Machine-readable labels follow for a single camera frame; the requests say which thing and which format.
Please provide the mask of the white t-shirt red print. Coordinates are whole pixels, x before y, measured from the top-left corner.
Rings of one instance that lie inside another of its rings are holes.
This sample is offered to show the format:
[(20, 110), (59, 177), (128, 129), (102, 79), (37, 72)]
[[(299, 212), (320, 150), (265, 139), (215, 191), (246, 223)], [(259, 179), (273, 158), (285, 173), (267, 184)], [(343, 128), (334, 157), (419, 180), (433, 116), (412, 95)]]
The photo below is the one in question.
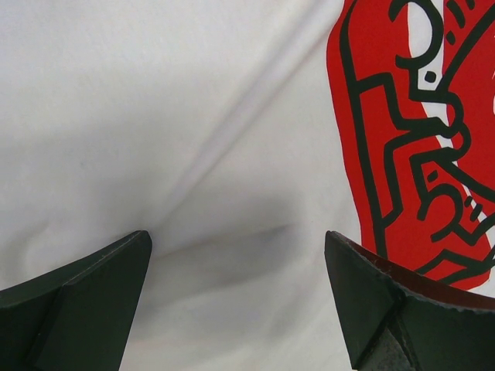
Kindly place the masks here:
[(1, 292), (140, 230), (117, 370), (354, 370), (327, 232), (494, 299), (494, 3), (3, 1)]

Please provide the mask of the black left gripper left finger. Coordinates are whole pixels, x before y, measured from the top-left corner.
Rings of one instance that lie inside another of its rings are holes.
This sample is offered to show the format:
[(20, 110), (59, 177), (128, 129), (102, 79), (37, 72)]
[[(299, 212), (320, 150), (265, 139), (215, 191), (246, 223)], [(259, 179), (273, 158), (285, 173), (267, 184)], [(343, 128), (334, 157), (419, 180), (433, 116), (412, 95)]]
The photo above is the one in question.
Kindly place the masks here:
[(152, 252), (135, 231), (1, 292), (3, 370), (117, 370)]

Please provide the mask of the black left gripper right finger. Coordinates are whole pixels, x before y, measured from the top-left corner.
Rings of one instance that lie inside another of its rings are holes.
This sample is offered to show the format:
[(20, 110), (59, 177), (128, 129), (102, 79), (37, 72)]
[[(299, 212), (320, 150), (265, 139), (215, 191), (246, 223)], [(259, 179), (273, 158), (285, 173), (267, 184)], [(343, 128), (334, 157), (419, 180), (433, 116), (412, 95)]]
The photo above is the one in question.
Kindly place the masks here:
[(325, 260), (354, 370), (492, 370), (494, 299), (327, 232)]

